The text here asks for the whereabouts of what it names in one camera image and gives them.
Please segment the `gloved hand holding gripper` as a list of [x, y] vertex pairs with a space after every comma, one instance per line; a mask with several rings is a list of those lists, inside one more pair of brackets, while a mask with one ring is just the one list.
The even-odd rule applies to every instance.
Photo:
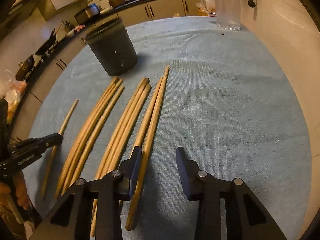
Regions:
[[[25, 179], [23, 172], [20, 172], [13, 176], [13, 182], [16, 189], [16, 197], [17, 197], [17, 204], [22, 207], [24, 210], [29, 209], [29, 196], [27, 193], [27, 188], [25, 185]], [[0, 192], [1, 192], [1, 206], [6, 208], [7, 210], [11, 211], [9, 204], [7, 202], [7, 194], [11, 192], [10, 187], [1, 181], [0, 185]]]

